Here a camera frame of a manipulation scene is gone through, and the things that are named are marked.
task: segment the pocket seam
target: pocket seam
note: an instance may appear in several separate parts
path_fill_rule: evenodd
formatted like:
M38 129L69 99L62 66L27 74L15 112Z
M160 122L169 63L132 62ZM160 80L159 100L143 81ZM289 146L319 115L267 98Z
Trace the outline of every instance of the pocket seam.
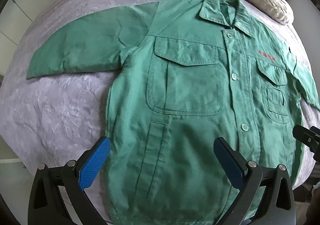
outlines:
M160 38L169 38L169 39L176 39L176 40L183 40L183 41L189 41L189 42L193 42L193 43L199 43L199 44L203 44L203 45L209 45L212 47L216 47L216 48L220 48L224 51L226 51L225 48L223 47L218 47L214 44L211 44L210 42L208 42L207 40L200 40L200 39L192 39L192 38L188 38L188 39L184 39L183 37L180 36L173 36L173 35L161 35L161 34L156 34L156 33L148 33L149 36L153 36L155 38L160 37Z
M272 87L272 88L267 88L267 94L268 94L268 109L269 109L269 111L270 111L270 112L274 112L274 113L279 114L279 115L282 115L282 116L288 116L288 114L282 114L282 113L279 113L279 112L275 112L275 111L270 110L270 105L269 105L269 104L274 104L274 105L277 105L277 106L282 107L283 109L286 110L286 112L288 112L288 111L287 111L287 107L286 107L287 100L286 100L285 97L284 97L284 105L276 104L276 103L272 102L271 99L269 99L269 93L268 93L268 91L270 91L271 89L273 89L273 87Z
M263 61L263 60L257 59L257 66L258 66L259 72L260 72L261 74L263 74L264 76L266 76L269 80L271 80L271 82L273 82L275 85L286 85L286 84L288 83L288 80L287 80L286 76L282 78L282 81L283 81L283 82L276 82L277 80L276 80L276 81L273 80L273 79L274 79L274 76L270 76L270 75L266 74L265 71L263 71L263 70L264 70L264 69L263 69L264 66L263 66L263 64L262 64L261 62L264 62L265 64L268 64L268 65L270 65L271 67L274 67L274 69L277 69L277 71L281 72L282 77L283 77L283 75L285 75L285 73L284 73L285 70L282 69L282 68L280 68L280 67L278 67L278 66L275 66L274 64L270 64L270 63L265 62L265 61Z
M277 122L277 123L281 123L281 124L286 124L289 122L289 115L281 115L279 113L276 113L276 112L272 112L269 110L269 98L268 98L268 84L267 84L267 81L266 80L262 80L262 82L264 83L264 87L263 89L261 89L261 93L262 93L262 98L263 98L263 108L266 112L266 114L268 115L268 117Z
M219 55L217 53L214 53L213 56L214 58L212 60L207 60L207 61L195 61L195 62L191 62L191 63L188 63L187 61L183 61L183 60L177 60L177 59L173 59L173 58L169 58L169 56L166 56L166 54L164 54L164 52L161 52L161 50L159 49L160 47L160 43L161 43L161 39L166 39L166 40L171 40L172 38L163 38L163 37L156 37L156 40L155 40L155 50L154 50L154 54L161 57L161 58L164 58L166 60L169 60L171 62L174 62L174 63L178 63L180 65L183 65L183 66L193 66L193 65L210 65L210 64L216 64L218 63L219 61ZM206 44L201 44L201 45L205 45L205 46L210 46L210 47L214 47L215 50L218 50L218 47L215 47L215 46L211 46L211 45L206 45Z
M219 109L216 111L174 111L174 110L167 110L167 109L161 109L157 106L155 106L154 103L154 97L153 94L155 93L155 90L150 88L154 83L154 68L152 67L152 61L155 58L156 54L152 53L151 55L151 60L150 60L150 65L149 65L149 74L148 74L148 78L147 78L147 94L146 94L146 101L148 106L150 107L150 109L152 109L155 112L159 112L162 114L167 114L167 115L185 115L185 116L211 116L211 115L217 115L221 109L222 109L222 100L220 99L220 103L219 103Z
M155 150L155 151L157 151L157 159L156 159L156 162L154 163L154 168L152 170L152 175L150 177L150 180L146 181L146 185L148 186L148 189L147 189L147 191L143 192L143 191L141 191L141 189L139 189L139 182L143 183L143 181L141 180L142 179L141 174L144 172L143 164L145 162L145 159L148 157L147 156L147 154L148 154L147 153L147 147L148 147L148 145L150 145L152 143L152 141L150 141L151 140L150 132L152 131L152 128L153 128L152 125L153 124L157 124L157 125L161 125L162 126L161 127L161 138L159 138L159 140L160 140L159 147L158 147L158 149ZM143 155L143 158L142 158L142 165L141 165L141 169L140 169L138 180L137 180L137 184L136 184L136 190L135 190L135 194L134 194L135 197L139 197L139 198L142 198L142 199L147 199L148 195L150 194L150 191L151 191L151 188L152 188L152 184L153 184L153 181L154 181L154 177L155 177L155 174L156 174L156 169L158 168L158 163L159 163L159 160L160 160L160 153L161 153L161 150L162 150L162 147L163 147L165 129L166 129L166 124L150 122L149 132L148 132L148 139L147 139L147 142L146 142L146 145L145 145L145 152L144 152L144 155Z
M281 92L281 94L282 94L282 96L283 96L283 100L284 100L284 104L278 104L278 103L275 103L275 102L273 102L273 104L274 104L274 105L279 105L279 106L284 107L284 106L285 106L285 102L286 102L286 100L285 100L285 97L284 97L284 95L283 95L283 91L282 91L282 90L280 90L280 89L277 89L277 88L275 88L275 87L273 87L272 89L277 90L277 91L280 91L280 92Z

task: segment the white wall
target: white wall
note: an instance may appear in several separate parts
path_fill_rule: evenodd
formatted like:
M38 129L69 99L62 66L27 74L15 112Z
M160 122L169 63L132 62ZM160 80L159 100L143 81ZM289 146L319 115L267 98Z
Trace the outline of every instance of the white wall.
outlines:
M9 0L0 14L0 72L5 74L22 36L52 0Z
M0 164L12 162L13 160L20 161L16 154L0 136Z
M310 0L287 2L293 9L293 26L306 49L320 96L320 12Z
M33 176L22 163L0 164L0 193L21 225L28 224L32 182Z

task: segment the button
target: button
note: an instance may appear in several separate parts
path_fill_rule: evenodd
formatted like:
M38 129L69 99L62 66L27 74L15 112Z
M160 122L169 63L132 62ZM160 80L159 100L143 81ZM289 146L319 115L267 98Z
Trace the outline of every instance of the button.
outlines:
M241 128L243 131L248 131L249 130L249 127L246 125L246 124L241 124Z
M237 75L235 73L232 73L231 74L231 78L233 81L237 80Z

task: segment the quilted bedspread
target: quilted bedspread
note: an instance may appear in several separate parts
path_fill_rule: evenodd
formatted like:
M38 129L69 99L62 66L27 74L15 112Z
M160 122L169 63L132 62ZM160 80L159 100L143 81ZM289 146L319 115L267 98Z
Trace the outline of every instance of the quilted bedspread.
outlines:
M0 135L35 174L37 166L64 165L99 139L105 130L105 104L116 72L63 74L26 80L35 50L66 23L89 13L120 5L160 0L55 0L32 23L23 36L0 89ZM291 52L309 69L304 47L292 25L281 25L242 0L249 12L286 41ZM319 126L319 112L301 101L306 127ZM314 166L305 149L303 164L294 187L302 184ZM99 176L86 193L103 218L108 212L101 195L106 193Z

